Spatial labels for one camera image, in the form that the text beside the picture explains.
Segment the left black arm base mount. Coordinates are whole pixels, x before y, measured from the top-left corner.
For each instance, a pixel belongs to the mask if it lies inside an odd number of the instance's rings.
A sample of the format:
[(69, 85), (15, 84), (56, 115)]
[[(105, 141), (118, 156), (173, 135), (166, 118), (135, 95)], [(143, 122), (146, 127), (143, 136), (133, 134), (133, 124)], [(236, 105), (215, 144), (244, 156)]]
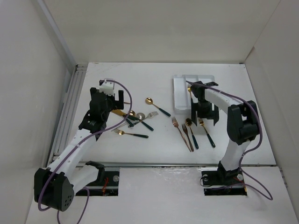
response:
[(98, 177), (95, 181), (87, 184), (90, 196), (118, 196), (120, 171), (114, 168), (106, 168), (103, 164), (89, 161), (88, 168), (96, 168)]

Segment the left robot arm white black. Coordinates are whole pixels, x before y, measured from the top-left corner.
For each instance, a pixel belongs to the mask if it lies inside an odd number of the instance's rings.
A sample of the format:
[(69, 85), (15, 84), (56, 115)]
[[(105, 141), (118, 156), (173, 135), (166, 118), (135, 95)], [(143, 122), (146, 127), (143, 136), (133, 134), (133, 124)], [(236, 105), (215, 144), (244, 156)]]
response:
[(38, 209), (53, 208), (66, 211), (78, 191), (87, 184), (100, 185), (105, 178), (103, 165), (89, 161), (75, 172), (83, 155), (98, 141), (107, 127), (111, 111), (124, 108), (123, 91), (115, 99), (113, 88), (91, 88), (89, 110), (84, 115), (73, 139), (63, 152), (46, 168), (34, 175), (34, 200)]

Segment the copper fork all metal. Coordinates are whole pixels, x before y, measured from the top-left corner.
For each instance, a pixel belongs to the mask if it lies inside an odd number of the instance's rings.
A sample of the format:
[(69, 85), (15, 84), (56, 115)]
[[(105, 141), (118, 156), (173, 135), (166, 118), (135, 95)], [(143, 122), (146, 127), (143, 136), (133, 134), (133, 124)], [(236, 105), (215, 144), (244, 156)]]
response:
[(179, 125), (178, 125), (178, 122), (177, 122), (176, 118), (172, 117), (171, 120), (172, 120), (173, 126), (178, 129), (178, 131), (179, 131), (184, 143), (186, 144), (187, 148), (189, 149), (190, 152), (192, 152), (191, 147), (188, 145), (184, 135), (182, 134), (181, 130), (179, 129)]

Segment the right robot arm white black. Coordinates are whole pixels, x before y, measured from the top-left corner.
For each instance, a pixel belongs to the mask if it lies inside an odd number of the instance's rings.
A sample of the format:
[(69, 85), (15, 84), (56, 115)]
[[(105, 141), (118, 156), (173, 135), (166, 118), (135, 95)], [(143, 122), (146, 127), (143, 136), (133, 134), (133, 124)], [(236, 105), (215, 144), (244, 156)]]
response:
[(191, 102), (191, 120), (197, 124), (199, 119), (219, 121), (219, 111), (227, 115), (228, 146), (217, 170), (203, 171), (204, 186), (234, 185), (237, 176), (242, 174), (240, 163), (245, 150), (257, 135), (261, 135), (261, 125), (254, 101), (216, 88), (217, 83), (190, 82), (190, 89), (197, 102)]

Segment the gold spoon green handle pile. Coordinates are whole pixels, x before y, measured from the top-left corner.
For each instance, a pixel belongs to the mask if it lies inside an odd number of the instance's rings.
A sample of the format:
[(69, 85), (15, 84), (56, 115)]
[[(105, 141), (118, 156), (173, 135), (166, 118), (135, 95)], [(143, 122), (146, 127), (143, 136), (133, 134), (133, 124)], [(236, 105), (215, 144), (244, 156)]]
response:
[(136, 113), (135, 113), (133, 110), (131, 110), (131, 111), (129, 112), (128, 119), (133, 120), (133, 121), (136, 121), (136, 120), (137, 120)]

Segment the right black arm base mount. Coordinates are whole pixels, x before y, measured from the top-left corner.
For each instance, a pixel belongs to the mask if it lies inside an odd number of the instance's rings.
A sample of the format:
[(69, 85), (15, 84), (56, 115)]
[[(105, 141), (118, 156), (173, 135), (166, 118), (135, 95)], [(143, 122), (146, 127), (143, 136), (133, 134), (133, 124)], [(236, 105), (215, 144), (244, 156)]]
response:
[(202, 169), (201, 181), (205, 196), (247, 196), (242, 171), (226, 170), (221, 162), (217, 168)]

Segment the dark brown wooden fork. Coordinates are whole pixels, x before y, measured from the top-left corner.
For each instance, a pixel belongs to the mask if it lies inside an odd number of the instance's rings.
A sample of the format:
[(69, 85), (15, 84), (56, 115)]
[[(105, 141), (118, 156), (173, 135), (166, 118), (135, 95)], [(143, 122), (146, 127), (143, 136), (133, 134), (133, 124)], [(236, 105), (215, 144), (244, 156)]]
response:
[(189, 148), (190, 148), (190, 151), (193, 152), (194, 149), (193, 149), (193, 146), (192, 146), (192, 143), (191, 143), (191, 140), (189, 138), (189, 135), (188, 135), (188, 130), (187, 130), (187, 127), (185, 124), (182, 124), (182, 129), (183, 129), (183, 132), (185, 133), (186, 137), (187, 137), (187, 140), (188, 140), (188, 143), (189, 143)]

